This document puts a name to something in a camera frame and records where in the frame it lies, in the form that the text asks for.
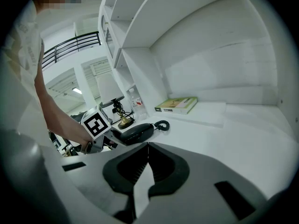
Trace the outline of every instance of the lamp shade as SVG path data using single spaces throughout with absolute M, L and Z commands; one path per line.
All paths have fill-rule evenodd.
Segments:
M 112 74 L 97 76 L 96 80 L 98 83 L 102 103 L 104 105 L 110 103 L 111 100 L 123 97 L 123 94 Z

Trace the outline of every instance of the cable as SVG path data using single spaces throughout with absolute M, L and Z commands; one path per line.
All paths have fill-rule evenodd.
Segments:
M 116 109 L 116 113 L 122 118 L 122 117 L 130 117 L 133 121 L 134 121 L 134 115 L 132 114 L 132 112 L 125 112 L 125 110 L 123 109 L 122 103 L 118 102 L 118 105 L 120 106 L 119 109 Z
M 156 127 L 156 129 L 158 129 L 158 130 L 162 130 L 162 131 L 167 131 L 167 130 L 169 130 L 169 128 L 170 128 L 170 124 L 169 124 L 166 120 L 158 121 L 158 122 L 156 122 L 156 123 L 154 123 L 154 124 L 152 124 L 152 125 L 154 125 L 154 126 Z

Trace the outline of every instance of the white shirt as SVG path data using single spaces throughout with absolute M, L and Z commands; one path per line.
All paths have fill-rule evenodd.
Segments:
M 14 21 L 0 50 L 0 128 L 16 130 L 54 147 L 34 82 L 43 46 L 32 0 Z

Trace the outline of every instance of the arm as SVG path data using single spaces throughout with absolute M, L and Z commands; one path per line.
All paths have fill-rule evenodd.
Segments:
M 43 72 L 41 61 L 38 64 L 37 75 L 35 78 L 35 88 L 42 105 L 43 115 L 45 117 L 48 129 L 65 139 L 72 140 L 85 147 L 93 139 L 85 128 L 64 113 L 48 94 L 43 81 Z

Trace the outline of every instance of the railing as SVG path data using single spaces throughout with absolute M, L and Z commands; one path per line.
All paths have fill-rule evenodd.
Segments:
M 47 50 L 43 56 L 42 68 L 45 68 L 50 64 L 56 63 L 67 54 L 70 55 L 83 50 L 83 48 L 86 49 L 94 45 L 101 45 L 99 32 L 90 32 L 73 37 Z

